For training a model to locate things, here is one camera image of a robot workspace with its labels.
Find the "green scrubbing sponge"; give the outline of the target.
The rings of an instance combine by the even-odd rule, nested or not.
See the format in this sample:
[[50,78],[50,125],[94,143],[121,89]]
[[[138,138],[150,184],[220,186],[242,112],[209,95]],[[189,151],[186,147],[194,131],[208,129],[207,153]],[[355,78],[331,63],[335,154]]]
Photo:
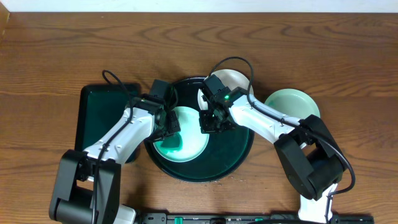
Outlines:
[[183,141],[180,133],[175,133],[172,136],[166,137],[159,145],[159,150],[164,154],[169,152],[180,151],[183,147]]

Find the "light green plate front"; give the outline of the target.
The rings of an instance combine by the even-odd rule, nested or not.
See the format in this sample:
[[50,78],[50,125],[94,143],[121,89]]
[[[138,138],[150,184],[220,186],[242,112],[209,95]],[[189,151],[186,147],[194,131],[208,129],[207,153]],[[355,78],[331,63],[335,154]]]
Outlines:
[[177,115],[183,147],[180,151],[164,154],[159,150],[162,141],[154,143],[155,150],[164,158],[172,162],[188,162],[198,157],[206,148],[210,135],[203,134],[199,124],[199,112],[186,106],[174,108]]

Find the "light green plate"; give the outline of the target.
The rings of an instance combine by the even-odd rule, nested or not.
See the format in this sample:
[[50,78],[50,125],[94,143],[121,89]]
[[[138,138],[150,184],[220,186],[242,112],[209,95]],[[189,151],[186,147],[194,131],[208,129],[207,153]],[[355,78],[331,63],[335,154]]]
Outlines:
[[188,162],[198,157],[206,148],[210,135],[203,134],[199,124],[199,112],[186,106],[174,108],[177,115],[183,147],[180,151],[164,154],[159,150],[162,141],[154,143],[155,150],[164,158],[172,162]]
[[264,103],[289,116],[305,119],[311,114],[320,117],[315,101],[306,93],[296,89],[282,89],[273,92]]

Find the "white plate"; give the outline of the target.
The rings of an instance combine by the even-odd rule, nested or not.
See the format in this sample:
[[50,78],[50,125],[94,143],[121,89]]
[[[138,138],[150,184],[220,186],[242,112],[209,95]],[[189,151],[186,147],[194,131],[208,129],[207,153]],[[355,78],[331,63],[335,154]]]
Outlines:
[[[217,70],[212,73],[217,76],[224,86],[227,86],[230,90],[234,90],[236,87],[241,87],[247,90],[249,85],[249,79],[241,72],[232,69]],[[198,105],[201,110],[208,109],[208,103],[203,99],[203,92],[201,89],[197,95]]]

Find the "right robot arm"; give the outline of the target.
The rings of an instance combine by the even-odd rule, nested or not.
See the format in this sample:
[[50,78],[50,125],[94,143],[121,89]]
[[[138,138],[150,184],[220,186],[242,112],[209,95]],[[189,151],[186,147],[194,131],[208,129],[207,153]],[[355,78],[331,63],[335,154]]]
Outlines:
[[331,201],[349,162],[324,122],[315,115],[305,119],[283,114],[256,100],[241,87],[230,89],[216,75],[201,88],[207,107],[200,111],[203,133],[220,133],[241,126],[275,147],[285,175],[303,197],[301,220],[330,223]]

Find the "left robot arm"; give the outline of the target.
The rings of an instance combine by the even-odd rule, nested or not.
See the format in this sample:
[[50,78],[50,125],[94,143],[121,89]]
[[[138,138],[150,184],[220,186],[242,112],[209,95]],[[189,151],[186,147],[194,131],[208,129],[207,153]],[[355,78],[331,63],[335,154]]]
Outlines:
[[172,84],[154,80],[148,94],[130,98],[121,119],[83,151],[61,158],[49,217],[60,223],[133,223],[135,211],[121,205],[121,169],[143,141],[162,141],[180,131],[171,102]]

